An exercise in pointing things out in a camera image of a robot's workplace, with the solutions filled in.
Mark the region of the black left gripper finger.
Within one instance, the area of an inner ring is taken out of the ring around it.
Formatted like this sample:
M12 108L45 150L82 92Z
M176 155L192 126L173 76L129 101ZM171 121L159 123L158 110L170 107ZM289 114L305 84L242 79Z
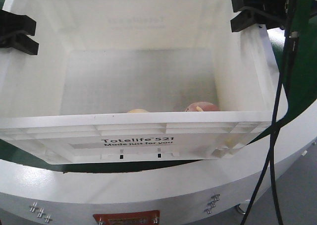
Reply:
M39 44L24 34L17 34L0 41L1 48L14 48L28 55L38 54Z
M27 15L18 15L5 10L0 11L0 36L8 37L16 34L34 36L36 21Z

